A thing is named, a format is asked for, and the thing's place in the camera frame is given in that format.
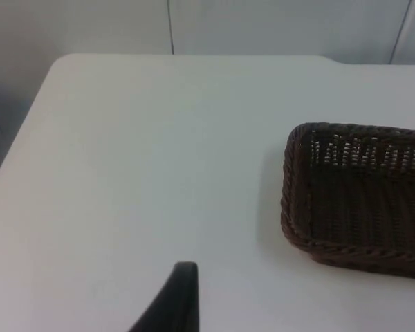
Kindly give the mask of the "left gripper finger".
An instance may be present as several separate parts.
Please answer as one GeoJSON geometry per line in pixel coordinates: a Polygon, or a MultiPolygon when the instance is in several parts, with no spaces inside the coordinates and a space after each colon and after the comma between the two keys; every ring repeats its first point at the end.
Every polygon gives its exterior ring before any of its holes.
{"type": "Polygon", "coordinates": [[[199,271],[195,262],[174,265],[167,281],[131,332],[199,332],[199,271]]]}

